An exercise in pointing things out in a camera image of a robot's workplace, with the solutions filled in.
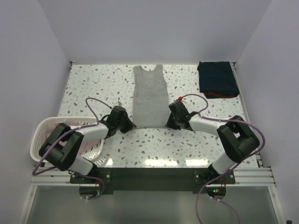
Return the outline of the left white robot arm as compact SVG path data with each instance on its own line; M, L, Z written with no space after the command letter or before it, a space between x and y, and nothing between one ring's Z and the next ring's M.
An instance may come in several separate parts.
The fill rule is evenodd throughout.
M81 145L95 140L108 139L117 131L127 133L136 128L129 119L127 111L121 106L114 106L106 119L97 120L82 126L69 126L59 123L39 149L41 159L61 171L80 174L86 183L96 180L96 165L79 155Z

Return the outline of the grey garment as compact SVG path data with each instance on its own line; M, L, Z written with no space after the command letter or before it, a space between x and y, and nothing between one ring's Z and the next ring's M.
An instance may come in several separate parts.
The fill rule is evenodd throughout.
M170 110L163 66L157 64L153 70L145 70L138 65L133 68L133 72L133 123L137 128L164 128Z

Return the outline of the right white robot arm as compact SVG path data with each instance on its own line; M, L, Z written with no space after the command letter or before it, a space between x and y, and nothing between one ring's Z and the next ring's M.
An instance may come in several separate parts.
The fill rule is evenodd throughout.
M230 168L249 157L260 145L258 137L240 116L228 120L204 118L198 112L188 112L178 100L171 103L169 109L168 128L205 132L219 137L224 153L202 175L213 183L223 180Z

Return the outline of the navy basketball tank top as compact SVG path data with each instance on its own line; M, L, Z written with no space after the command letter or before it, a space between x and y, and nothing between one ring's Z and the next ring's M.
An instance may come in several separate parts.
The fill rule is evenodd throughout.
M199 62L199 91L207 99L235 98L240 94L230 62Z

